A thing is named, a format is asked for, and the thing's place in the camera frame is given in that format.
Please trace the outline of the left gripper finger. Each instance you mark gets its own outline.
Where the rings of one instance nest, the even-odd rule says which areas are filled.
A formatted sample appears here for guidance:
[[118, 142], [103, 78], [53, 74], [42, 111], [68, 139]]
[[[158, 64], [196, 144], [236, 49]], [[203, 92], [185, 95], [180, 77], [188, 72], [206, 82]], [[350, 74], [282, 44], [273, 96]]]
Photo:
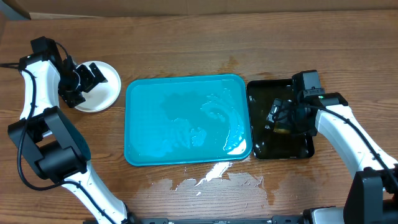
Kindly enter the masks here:
[[95, 77], [92, 74], [91, 70], [87, 68], [86, 65], [80, 65], [76, 72], [80, 77], [80, 89], [81, 91], [88, 93], [90, 92], [95, 85]]
[[94, 62], [89, 65], [89, 68], [94, 76], [95, 83], [106, 83], [108, 81]]

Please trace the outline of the small white stained plate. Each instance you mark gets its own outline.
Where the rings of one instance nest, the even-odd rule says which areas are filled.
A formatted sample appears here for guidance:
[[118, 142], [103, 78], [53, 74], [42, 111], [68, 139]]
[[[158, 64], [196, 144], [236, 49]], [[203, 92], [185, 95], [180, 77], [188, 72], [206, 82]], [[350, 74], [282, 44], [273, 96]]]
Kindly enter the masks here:
[[83, 92], [85, 102], [75, 106], [75, 109], [95, 113], [108, 109], [119, 97], [121, 92], [121, 79], [118, 72], [109, 64], [101, 61], [83, 62], [82, 65], [94, 63], [104, 75], [107, 82], [97, 84], [90, 92]]

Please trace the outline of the yellow green sponge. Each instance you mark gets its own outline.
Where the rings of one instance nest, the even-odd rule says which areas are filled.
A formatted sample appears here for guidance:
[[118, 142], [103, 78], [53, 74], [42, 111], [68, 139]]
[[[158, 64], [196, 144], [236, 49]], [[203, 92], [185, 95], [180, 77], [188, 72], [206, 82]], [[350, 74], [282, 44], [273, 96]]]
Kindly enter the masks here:
[[273, 132], [279, 134], [290, 134], [292, 132], [292, 126], [289, 123], [276, 122], [273, 127]]

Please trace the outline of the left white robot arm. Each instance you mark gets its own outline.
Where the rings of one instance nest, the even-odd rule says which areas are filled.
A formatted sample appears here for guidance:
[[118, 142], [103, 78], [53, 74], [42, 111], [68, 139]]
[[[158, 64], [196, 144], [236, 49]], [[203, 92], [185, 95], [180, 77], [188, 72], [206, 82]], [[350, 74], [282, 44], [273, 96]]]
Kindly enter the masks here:
[[108, 109], [121, 92], [121, 79], [109, 64], [77, 64], [53, 39], [31, 41], [32, 54], [10, 67], [25, 83], [24, 108], [8, 135], [17, 147], [17, 161], [26, 161], [35, 174], [64, 187], [93, 214], [96, 223], [137, 223], [127, 205], [115, 197], [91, 163], [84, 137], [60, 109], [95, 113]]

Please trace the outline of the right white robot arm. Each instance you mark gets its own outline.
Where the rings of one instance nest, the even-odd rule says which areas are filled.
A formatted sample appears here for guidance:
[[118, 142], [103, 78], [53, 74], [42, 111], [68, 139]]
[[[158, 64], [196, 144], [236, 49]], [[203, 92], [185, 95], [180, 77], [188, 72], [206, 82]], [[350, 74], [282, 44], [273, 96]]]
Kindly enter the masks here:
[[292, 86], [292, 101], [273, 102], [272, 130], [322, 134], [353, 178], [343, 207], [306, 209], [298, 223], [397, 223], [397, 159], [376, 144], [340, 93], [325, 92], [316, 70], [296, 73]]

